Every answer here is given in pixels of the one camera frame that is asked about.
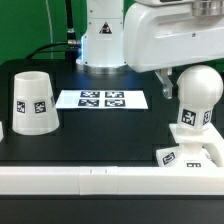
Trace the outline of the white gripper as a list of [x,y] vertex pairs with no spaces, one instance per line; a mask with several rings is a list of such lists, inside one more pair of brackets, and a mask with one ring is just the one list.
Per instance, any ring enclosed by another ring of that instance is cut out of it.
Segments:
[[156,70],[171,99],[171,67],[224,58],[224,1],[137,1],[126,13],[123,37],[127,64]]

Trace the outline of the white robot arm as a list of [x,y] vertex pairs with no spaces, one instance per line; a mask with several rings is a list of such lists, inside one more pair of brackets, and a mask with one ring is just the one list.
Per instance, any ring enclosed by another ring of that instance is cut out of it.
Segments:
[[80,69],[153,71],[171,98],[174,67],[224,58],[224,0],[86,0]]

